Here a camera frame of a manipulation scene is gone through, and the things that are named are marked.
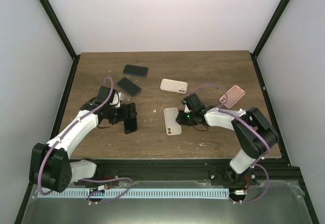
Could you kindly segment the black phone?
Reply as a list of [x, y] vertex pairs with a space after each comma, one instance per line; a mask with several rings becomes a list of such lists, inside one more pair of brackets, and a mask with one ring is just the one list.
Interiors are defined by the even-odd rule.
[[125, 116], [127, 121], [124, 123], [124, 133], [131, 134], [138, 130], [137, 111], [136, 116]]

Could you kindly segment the white phone case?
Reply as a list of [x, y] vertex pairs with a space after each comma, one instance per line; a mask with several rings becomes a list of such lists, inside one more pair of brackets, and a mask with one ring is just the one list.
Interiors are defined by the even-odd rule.
[[185, 94], [187, 92], [188, 83], [183, 81], [162, 79], [160, 89], [163, 91]]
[[180, 135], [182, 133], [181, 125], [176, 122], [177, 116], [177, 108], [164, 109], [165, 128], [168, 136]]

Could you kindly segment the teal blue phone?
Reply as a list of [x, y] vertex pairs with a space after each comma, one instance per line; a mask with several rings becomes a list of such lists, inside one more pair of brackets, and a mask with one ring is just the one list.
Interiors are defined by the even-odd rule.
[[132, 97], [137, 96], [142, 91], [142, 89], [139, 86], [135, 85], [132, 81], [130, 81], [126, 77], [120, 79], [117, 82], [117, 85]]

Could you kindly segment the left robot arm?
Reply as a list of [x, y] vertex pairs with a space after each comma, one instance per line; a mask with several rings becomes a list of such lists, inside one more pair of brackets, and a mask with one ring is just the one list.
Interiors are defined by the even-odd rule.
[[101, 86], [97, 96], [83, 104], [77, 116], [61, 133], [47, 143], [37, 143], [31, 153], [29, 180], [39, 190], [63, 192], [70, 183], [86, 179], [99, 185], [104, 173], [90, 160], [71, 162], [76, 147], [103, 120], [110, 125], [123, 122], [125, 134], [136, 132], [135, 103], [123, 103], [124, 95], [115, 89]]

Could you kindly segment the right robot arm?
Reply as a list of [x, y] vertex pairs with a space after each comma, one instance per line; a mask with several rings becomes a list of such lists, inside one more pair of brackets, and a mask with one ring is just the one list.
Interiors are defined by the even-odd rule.
[[224, 171], [225, 179], [232, 185], [240, 183], [245, 172], [269, 154], [279, 141], [279, 134], [256, 107], [238, 111], [206, 107], [195, 93], [185, 97], [182, 104], [185, 108], [176, 117], [179, 125], [194, 127], [201, 124], [235, 132], [241, 149]]

